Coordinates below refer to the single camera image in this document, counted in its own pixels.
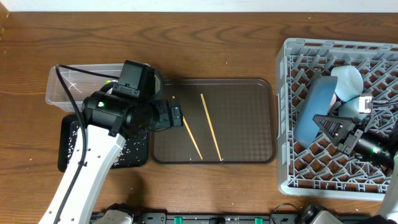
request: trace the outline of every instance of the plastic bin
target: plastic bin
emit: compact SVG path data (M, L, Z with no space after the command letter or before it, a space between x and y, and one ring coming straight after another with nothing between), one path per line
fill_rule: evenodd
M364 92L376 99L398 100L398 45L337 40L287 39L276 58L279 111L278 188L286 195L381 201L391 176L378 167L339 153L324 134L309 148L293 136L295 119L311 83L336 66L353 65ZM336 109L341 102L331 109ZM388 136L398 120L398 106L365 118L366 129Z
M70 65L71 67L83 70L97 72L105 75L120 76L123 64L102 64L102 65ZM72 71L66 68L60 68L61 75L73 98L76 101L79 110L83 100L90 96L94 91L98 91L105 85L108 78L97 77L81 72ZM66 112L74 112L67 94L63 90L58 76L55 73L55 67L50 70L49 81L47 83L47 92L45 101L50 105L58 106Z

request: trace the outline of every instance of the dark gray baking tray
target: dark gray baking tray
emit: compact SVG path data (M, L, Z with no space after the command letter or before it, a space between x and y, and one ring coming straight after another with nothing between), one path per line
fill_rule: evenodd
M223 161L211 136L200 93ZM263 79L166 80L163 98L175 96L203 160L185 127L156 132L150 150L161 164L267 164L276 155L272 88Z

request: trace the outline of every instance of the white wall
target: white wall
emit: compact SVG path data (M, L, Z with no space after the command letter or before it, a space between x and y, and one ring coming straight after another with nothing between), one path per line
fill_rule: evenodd
M398 0L0 0L9 11L398 12Z

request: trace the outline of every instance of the chopstick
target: chopstick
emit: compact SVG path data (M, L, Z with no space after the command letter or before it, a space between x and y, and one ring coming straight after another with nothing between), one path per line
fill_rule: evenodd
M218 149L218 144L217 144L217 140L216 140L216 135L214 134L213 125L211 124L209 112L207 111L206 101L205 101L205 98L203 97L203 94L202 94L202 93L200 93L200 97L201 97L201 101L202 101L202 103L203 103L203 107L205 107L205 112L206 112L206 116L207 116L207 121L209 122L211 135L213 136L214 144L216 145L218 157L219 157L220 161L222 161L221 154L220 154L220 150Z
M193 144L195 145L195 148L196 148L197 151L198 151L198 154L199 154L199 156L200 156L200 159L203 160L203 157L201 156L201 153L200 153L199 147L198 147L198 145L197 145L197 142L196 142L195 139L193 138L191 129L189 129L188 123L187 123L187 121L185 120L185 117L184 117L184 116L182 116L182 121L184 122L184 126L187 128L188 134L189 134L189 136L191 137L191 140L192 140Z

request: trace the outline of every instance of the clear plastic container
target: clear plastic container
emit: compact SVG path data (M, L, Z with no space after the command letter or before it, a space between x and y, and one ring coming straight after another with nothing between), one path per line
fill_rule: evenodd
M105 75L119 77L123 64L101 64L101 65L70 65L71 67L96 72ZM66 68L60 68L61 75L73 98L76 101L79 110L83 100L90 96L94 91L98 91L109 78L98 77L81 72L76 72ZM66 112L74 112L65 90L62 88L55 67L50 70L49 81L47 83L47 92L45 101L50 105L58 106Z

